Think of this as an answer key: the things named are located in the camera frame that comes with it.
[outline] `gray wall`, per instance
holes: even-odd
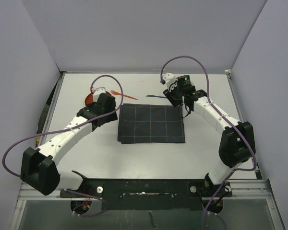
[[[60,70],[95,72],[154,72],[178,55],[223,72],[233,66],[265,2],[23,0]],[[190,60],[168,67],[174,68],[202,73]]]
[[[233,83],[288,230],[288,0],[265,5],[234,65]]]
[[[0,230],[12,219],[20,179],[8,174],[1,159],[15,141],[36,132],[39,115],[59,71],[20,0],[0,0]],[[28,141],[12,150],[7,164],[20,172]]]

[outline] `black cloth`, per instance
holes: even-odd
[[[182,108],[170,105],[123,104],[118,141],[132,143],[185,143]]]

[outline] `white table surface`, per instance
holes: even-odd
[[[100,74],[67,73],[64,76],[49,130],[63,129],[84,107],[91,82]],[[170,105],[162,96],[166,88],[159,74],[112,74],[123,86],[124,93],[138,98],[125,98],[125,103]],[[238,118],[226,75],[209,75],[211,98],[232,117]],[[197,90],[206,90],[204,75],[191,75]],[[97,81],[95,87],[120,91],[110,78]],[[184,119],[186,143],[124,144],[117,141],[118,121],[97,128],[75,145],[61,160],[59,171],[76,170],[89,178],[134,179],[203,179],[219,160],[220,135],[198,114]],[[252,167],[252,160],[241,165]],[[254,172],[236,172],[232,179],[256,179]]]

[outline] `screw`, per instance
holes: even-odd
[[[190,187],[190,191],[191,191],[192,193],[196,193],[196,187],[195,187],[195,186],[191,186],[191,187]]]
[[[102,193],[103,190],[104,190],[103,187],[101,187],[101,186],[97,187],[97,193],[98,194]]]

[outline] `red object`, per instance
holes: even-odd
[[[114,90],[111,90],[111,93],[112,93],[113,95],[121,95],[121,93],[116,92],[116,91],[114,91]],[[128,98],[131,98],[131,99],[134,99],[134,100],[137,100],[135,97],[131,97],[131,96],[128,96],[128,95],[125,95],[125,94],[123,94],[123,96],[124,96],[124,97],[128,97]]]
[[[92,94],[92,93],[90,93],[90,94],[86,97],[84,103],[85,103],[85,106],[87,106],[88,104],[93,103],[93,94]]]

